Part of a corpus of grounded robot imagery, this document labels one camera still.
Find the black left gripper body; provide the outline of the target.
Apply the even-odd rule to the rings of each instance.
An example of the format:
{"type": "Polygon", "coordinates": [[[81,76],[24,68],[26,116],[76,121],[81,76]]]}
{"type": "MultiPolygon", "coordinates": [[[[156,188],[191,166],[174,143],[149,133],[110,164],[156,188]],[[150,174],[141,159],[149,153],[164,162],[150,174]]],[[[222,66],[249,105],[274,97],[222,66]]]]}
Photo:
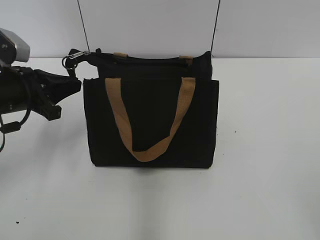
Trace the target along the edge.
{"type": "Polygon", "coordinates": [[[42,82],[40,75],[30,67],[23,68],[23,83],[27,95],[26,110],[41,115],[41,100],[43,97],[49,98],[45,92],[46,85],[42,82]]]}

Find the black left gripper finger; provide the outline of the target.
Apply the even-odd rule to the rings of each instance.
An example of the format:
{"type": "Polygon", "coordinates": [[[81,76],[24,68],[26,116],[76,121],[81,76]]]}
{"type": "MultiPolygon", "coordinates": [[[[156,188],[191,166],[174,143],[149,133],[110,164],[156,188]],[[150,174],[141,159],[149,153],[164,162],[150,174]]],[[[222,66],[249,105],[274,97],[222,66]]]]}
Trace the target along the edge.
{"type": "Polygon", "coordinates": [[[58,120],[61,118],[62,108],[51,101],[47,96],[41,99],[40,114],[48,121],[58,120]]]}
{"type": "Polygon", "coordinates": [[[48,74],[48,96],[51,100],[64,100],[81,90],[81,81],[77,77],[48,74]]]}

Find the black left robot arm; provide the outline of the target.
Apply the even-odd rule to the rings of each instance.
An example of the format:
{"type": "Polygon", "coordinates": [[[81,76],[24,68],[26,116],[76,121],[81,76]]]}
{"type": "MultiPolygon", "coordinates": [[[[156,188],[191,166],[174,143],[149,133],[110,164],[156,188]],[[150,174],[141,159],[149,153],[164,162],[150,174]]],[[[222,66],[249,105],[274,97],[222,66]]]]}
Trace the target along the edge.
{"type": "Polygon", "coordinates": [[[4,67],[0,73],[0,113],[31,110],[48,121],[61,117],[58,103],[81,90],[76,77],[30,67],[4,67]]]}

